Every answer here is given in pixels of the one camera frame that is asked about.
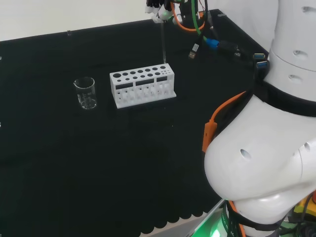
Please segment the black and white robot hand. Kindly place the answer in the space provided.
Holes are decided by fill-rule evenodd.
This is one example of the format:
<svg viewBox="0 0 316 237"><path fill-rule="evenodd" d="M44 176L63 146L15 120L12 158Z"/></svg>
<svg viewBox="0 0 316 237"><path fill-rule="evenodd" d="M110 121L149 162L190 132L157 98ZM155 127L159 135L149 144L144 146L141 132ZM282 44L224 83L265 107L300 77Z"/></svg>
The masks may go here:
<svg viewBox="0 0 316 237"><path fill-rule="evenodd" d="M146 0L145 12L152 14L155 23L167 21L173 15L171 0Z"/></svg>

